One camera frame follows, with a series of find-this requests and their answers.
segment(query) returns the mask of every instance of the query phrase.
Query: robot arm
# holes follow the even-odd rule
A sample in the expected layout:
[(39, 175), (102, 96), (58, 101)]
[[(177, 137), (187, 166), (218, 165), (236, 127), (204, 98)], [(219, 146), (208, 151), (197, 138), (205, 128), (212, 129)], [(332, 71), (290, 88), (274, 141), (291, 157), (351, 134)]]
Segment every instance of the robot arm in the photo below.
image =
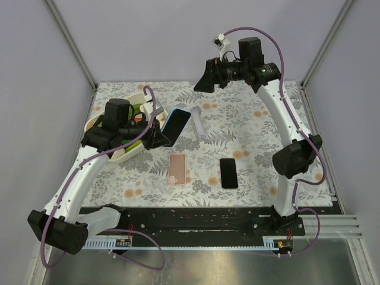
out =
[[(118, 225), (123, 226), (123, 223), (127, 222), (123, 217), (125, 209), (112, 204), (83, 216), (79, 216), (79, 212), (96, 176), (109, 161), (112, 153), (98, 156), (82, 166), (81, 163), (103, 151), (121, 146), (124, 140), (135, 139), (148, 125), (145, 115), (142, 115), (141, 122), (136, 123), (133, 115), (129, 116), (130, 109), (131, 105), (127, 100), (109, 100), (106, 103), (104, 116), (85, 132), (81, 142), (82, 147), (79, 149), (74, 165), (55, 196), (42, 211), (33, 210), (28, 216), (28, 223), (38, 240), (42, 239), (44, 228), (50, 217), (46, 243), (69, 254), (76, 254), (84, 246), (88, 237)], [(170, 140), (160, 132), (160, 124), (156, 119), (141, 140), (147, 149), (170, 144)], [(57, 199), (74, 172), (76, 175), (68, 184), (58, 205)]]
[[(297, 217), (292, 204), (295, 180), (308, 171), (316, 153), (299, 133), (286, 109), (283, 102), (284, 98), (287, 98), (286, 91), (284, 91), (284, 98), (280, 96), (280, 71), (274, 63), (265, 64), (264, 55), (261, 52), (261, 41), (257, 37), (239, 40), (240, 59), (232, 62), (225, 58), (230, 46), (225, 36), (220, 34), (214, 39), (214, 43), (220, 49), (220, 56), (206, 62), (205, 73), (195, 85), (194, 91), (212, 93), (215, 84), (218, 84), (220, 88), (225, 88), (229, 81), (244, 80), (268, 108), (283, 145), (283, 149), (273, 155), (273, 165), (278, 172), (279, 192), (274, 201), (274, 220), (281, 226), (282, 223), (288, 223), (289, 220)], [(316, 148), (320, 149), (321, 137), (311, 135), (310, 130), (299, 119), (291, 102), (289, 100), (287, 102), (295, 121), (302, 126), (302, 131), (308, 134)], [(295, 203), (297, 203), (297, 196), (298, 193), (296, 193)]]

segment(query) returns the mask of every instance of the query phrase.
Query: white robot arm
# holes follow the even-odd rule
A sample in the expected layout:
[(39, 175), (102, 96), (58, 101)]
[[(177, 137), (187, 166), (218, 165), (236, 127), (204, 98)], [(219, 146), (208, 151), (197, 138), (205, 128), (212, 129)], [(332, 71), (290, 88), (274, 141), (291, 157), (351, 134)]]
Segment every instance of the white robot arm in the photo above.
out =
[[(302, 132), (308, 135), (317, 149), (322, 145), (321, 137), (313, 136), (302, 123), (286, 91), (284, 97), (280, 95), (280, 71), (274, 63), (264, 63), (261, 42), (257, 37), (239, 40), (240, 59), (235, 58), (232, 62), (225, 57), (230, 46), (225, 35), (220, 34), (213, 42), (220, 50), (219, 58), (206, 61), (205, 73), (194, 87), (194, 91), (212, 93), (215, 84), (225, 88), (229, 81), (244, 80), (268, 108), (283, 145), (283, 149), (273, 155), (273, 165), (278, 172), (278, 195), (273, 207), (276, 215), (275, 223), (281, 226), (288, 223), (292, 219), (291, 216), (294, 216), (294, 220), (297, 217), (295, 208), (298, 193), (293, 197), (295, 181), (308, 171), (316, 156), (300, 133), (301, 129), (297, 129), (295, 122), (302, 126)], [(290, 116), (283, 100), (287, 100), (294, 118)]]

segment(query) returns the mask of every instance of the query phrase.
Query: pink phone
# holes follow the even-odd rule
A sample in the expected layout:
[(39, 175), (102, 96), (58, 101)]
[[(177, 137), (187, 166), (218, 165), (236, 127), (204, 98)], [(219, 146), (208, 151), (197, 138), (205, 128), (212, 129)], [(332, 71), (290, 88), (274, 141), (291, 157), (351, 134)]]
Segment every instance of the pink phone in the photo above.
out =
[(182, 186), (186, 184), (186, 155), (172, 153), (169, 156), (169, 185)]

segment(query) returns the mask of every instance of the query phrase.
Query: black mounting plate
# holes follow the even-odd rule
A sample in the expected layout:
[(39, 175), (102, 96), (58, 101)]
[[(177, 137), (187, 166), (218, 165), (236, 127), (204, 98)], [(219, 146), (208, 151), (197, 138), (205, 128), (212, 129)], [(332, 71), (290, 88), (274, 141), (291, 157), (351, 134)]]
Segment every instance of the black mounting plate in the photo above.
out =
[(301, 217), (298, 217), (294, 223), (286, 224), (282, 227), (273, 227), (271, 217), (253, 217), (252, 232), (254, 236), (287, 236), (289, 230), (293, 230), (293, 236), (304, 236), (305, 227)]

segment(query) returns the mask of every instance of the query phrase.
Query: blue phone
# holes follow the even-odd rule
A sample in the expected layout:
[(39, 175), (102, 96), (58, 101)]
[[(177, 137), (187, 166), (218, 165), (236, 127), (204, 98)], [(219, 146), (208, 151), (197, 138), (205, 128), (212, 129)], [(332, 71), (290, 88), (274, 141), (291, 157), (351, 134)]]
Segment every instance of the blue phone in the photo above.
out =
[(164, 145), (165, 147), (172, 147), (175, 144), (190, 117), (191, 113), (189, 111), (180, 108), (174, 108), (169, 113), (161, 131), (170, 140), (170, 144)]

